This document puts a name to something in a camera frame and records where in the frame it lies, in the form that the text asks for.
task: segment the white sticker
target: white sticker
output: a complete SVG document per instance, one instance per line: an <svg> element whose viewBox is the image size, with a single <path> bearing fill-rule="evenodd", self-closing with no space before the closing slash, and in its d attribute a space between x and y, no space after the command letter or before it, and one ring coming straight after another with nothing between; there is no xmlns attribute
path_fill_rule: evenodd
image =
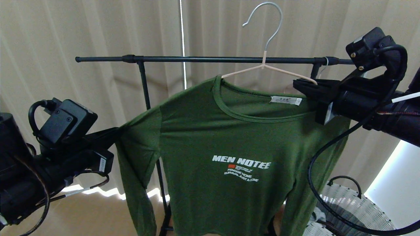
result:
<svg viewBox="0 0 420 236"><path fill-rule="evenodd" d="M105 164L106 164L105 158L101 158L101 162L99 163L99 171L100 172L105 172Z"/></svg>
<svg viewBox="0 0 420 236"><path fill-rule="evenodd" d="M281 96L271 96L270 102L277 102L277 103L286 103L286 104L293 104L299 106L302 101L300 97L281 97Z"/></svg>

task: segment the basket handle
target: basket handle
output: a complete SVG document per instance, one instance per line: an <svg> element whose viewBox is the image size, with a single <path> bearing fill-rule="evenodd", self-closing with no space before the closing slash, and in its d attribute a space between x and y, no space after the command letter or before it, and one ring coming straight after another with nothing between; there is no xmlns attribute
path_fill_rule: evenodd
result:
<svg viewBox="0 0 420 236"><path fill-rule="evenodd" d="M330 179L330 181L328 182L327 185L328 186L333 185L333 181L336 180L336 179L338 179L338 178L346 178L346 179L349 179L349 180L353 181L353 183L357 186L357 190L359 191L358 194L357 194L357 197L360 198L360 199L362 199L362 189L360 188L359 183L355 179L353 179L352 177L350 177L350 176L336 176L336 177Z"/></svg>

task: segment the curtain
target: curtain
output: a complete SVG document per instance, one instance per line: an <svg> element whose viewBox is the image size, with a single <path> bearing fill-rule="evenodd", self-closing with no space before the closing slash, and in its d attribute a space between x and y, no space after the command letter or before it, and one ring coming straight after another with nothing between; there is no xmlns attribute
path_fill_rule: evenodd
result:
<svg viewBox="0 0 420 236"><path fill-rule="evenodd" d="M76 63L76 56L252 56L263 54L278 26L272 6L258 9L261 0L78 0L1 1L1 107L13 113L27 142L36 144L27 110L38 100L72 99L99 116L90 132L120 126L146 110L138 67L123 62ZM418 0L287 1L275 0L283 10L279 33L268 46L268 57L348 59L345 46L375 26L405 46L409 64L399 90L405 91L420 64L420 2ZM181 27L181 10L183 28ZM194 86L217 74L255 64L186 63L186 85ZM310 75L311 65L276 64L278 68ZM327 67L323 79L343 79L354 66ZM368 73L374 77L383 72ZM151 105L156 106L184 89L182 63L146 63ZM296 91L293 77L258 70L227 78L238 86L269 92ZM39 109L38 126L48 115ZM394 150L398 139L378 131L359 129L350 135L333 172L356 178L366 190ZM111 182L104 190L123 193L117 156ZM77 183L100 181L81 176ZM158 187L156 172L150 189Z"/></svg>

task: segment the green shirt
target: green shirt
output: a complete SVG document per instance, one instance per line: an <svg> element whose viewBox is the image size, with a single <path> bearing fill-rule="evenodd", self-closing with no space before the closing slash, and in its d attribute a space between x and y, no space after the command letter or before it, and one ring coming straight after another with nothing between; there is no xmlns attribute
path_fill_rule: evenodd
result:
<svg viewBox="0 0 420 236"><path fill-rule="evenodd" d="M145 189L159 157L177 235L263 235L286 198L281 234L303 234L316 204L306 180L308 162L347 130L350 120L337 117L323 126L314 122L316 103L305 96L272 96L217 76L121 127L118 159L139 236L156 234ZM318 190L345 142L318 158L313 169Z"/></svg>

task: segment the round neckline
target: round neckline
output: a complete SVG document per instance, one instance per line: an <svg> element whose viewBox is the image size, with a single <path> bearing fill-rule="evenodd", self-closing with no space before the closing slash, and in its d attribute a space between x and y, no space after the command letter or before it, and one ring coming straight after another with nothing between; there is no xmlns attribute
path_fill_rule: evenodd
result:
<svg viewBox="0 0 420 236"><path fill-rule="evenodd" d="M236 119L244 120L244 121L251 121L251 122L259 122L259 123L278 123L278 122L287 122L287 121L295 121L301 118L304 118L305 116L311 115L314 112L313 111L307 111L301 114L297 115L290 115L290 116L284 116L284 117L257 117L257 116L250 116L250 115L244 115L240 114L238 112L233 111L230 109L225 102L222 99L221 95L221 89L222 86L226 86L227 88L233 90L234 92L242 93L242 94L248 94L253 96L260 96L260 97L267 97L271 98L271 96L286 96L286 97L299 97L304 100L306 100L306 96L299 95L299 94L271 94L267 92L261 92L256 90L250 90L245 89L241 87L237 87L233 84L230 84L222 79L222 75L216 76L214 80L213 85L213 97L217 104L217 106L227 115L230 115Z"/></svg>

